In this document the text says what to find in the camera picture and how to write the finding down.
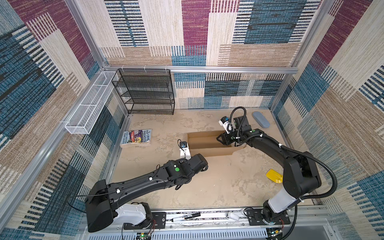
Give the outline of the brown cardboard box sheet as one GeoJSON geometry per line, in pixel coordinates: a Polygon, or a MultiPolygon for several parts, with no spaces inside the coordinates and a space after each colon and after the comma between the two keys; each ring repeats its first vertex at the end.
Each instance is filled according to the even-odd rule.
{"type": "Polygon", "coordinates": [[[187,143],[191,156],[201,154],[204,158],[229,156],[242,150],[245,146],[235,147],[234,144],[223,145],[217,140],[224,131],[208,131],[187,133],[187,143]]]}

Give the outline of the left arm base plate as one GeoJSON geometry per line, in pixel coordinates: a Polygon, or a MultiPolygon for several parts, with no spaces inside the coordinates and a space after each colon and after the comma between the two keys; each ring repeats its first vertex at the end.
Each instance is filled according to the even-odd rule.
{"type": "Polygon", "coordinates": [[[149,230],[153,226],[155,226],[155,229],[164,229],[166,225],[166,217],[166,212],[152,212],[152,217],[145,219],[138,225],[124,223],[123,230],[149,230]]]}

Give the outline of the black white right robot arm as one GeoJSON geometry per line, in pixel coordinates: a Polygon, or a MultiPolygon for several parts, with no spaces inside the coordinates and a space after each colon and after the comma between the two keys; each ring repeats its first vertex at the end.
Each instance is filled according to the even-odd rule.
{"type": "Polygon", "coordinates": [[[262,151],[275,160],[283,168],[283,187],[272,198],[263,204],[261,216],[266,225],[276,223],[286,210],[291,209],[302,201],[302,197],[321,186],[321,179],[316,163],[307,153],[293,153],[291,149],[285,149],[274,138],[268,136],[259,129],[252,130],[246,117],[235,118],[236,128],[230,124],[226,116],[219,120],[219,124],[225,132],[217,137],[217,140],[225,146],[232,143],[236,145],[246,144],[262,151]]]}

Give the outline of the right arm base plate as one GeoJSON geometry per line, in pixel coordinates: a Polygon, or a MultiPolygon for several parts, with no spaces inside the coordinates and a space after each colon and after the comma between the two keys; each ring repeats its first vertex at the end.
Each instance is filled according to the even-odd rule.
{"type": "Polygon", "coordinates": [[[268,209],[245,208],[243,213],[250,226],[290,225],[291,220],[286,211],[274,213],[268,209]]]}

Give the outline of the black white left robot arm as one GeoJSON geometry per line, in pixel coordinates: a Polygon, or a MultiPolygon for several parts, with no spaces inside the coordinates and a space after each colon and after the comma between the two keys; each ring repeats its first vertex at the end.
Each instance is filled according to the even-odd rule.
{"type": "Polygon", "coordinates": [[[148,227],[154,219],[149,204],[131,204],[132,200],[171,187],[178,190],[207,169],[207,160],[196,154],[189,160],[169,160],[153,172],[128,181],[111,184],[106,180],[96,182],[85,200],[88,232],[101,231],[113,222],[139,229],[148,227]]]}

